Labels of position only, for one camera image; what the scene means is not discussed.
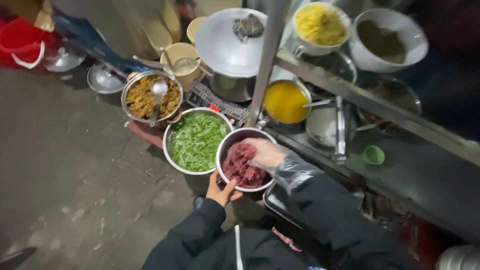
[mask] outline white bucket handle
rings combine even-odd
[[[45,54],[45,42],[42,41],[42,43],[40,44],[40,53],[38,54],[38,58],[35,62],[27,63],[25,61],[22,61],[13,53],[12,53],[12,57],[13,57],[13,60],[15,60],[15,63],[19,64],[20,66],[26,67],[27,69],[33,69],[40,63],[40,61],[42,61],[44,54]]]

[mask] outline red price tag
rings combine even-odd
[[[214,111],[220,111],[219,108],[217,108],[217,107],[215,107],[215,106],[213,106],[213,105],[210,105],[210,107],[208,107],[208,108],[211,109],[211,110],[214,110]]]

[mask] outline minced red meat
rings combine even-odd
[[[265,184],[268,173],[255,166],[248,165],[257,148],[251,144],[238,142],[232,145],[227,158],[222,163],[222,170],[229,180],[237,179],[237,186],[258,188]]]

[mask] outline black cloth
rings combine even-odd
[[[415,270],[420,264],[395,238],[364,218],[353,196],[337,181],[308,163],[298,164],[314,177],[292,190],[291,204],[312,237],[330,245],[341,270]],[[288,177],[289,172],[277,172]],[[155,246],[142,270],[234,270],[235,232],[221,232],[223,207],[206,199],[202,207],[171,229]],[[240,230],[245,270],[322,269],[313,256],[292,250],[272,231]]]

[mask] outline green onion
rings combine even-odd
[[[223,122],[213,116],[197,114],[184,119],[173,136],[173,160],[191,172],[204,172],[216,166],[216,150],[227,135]]]

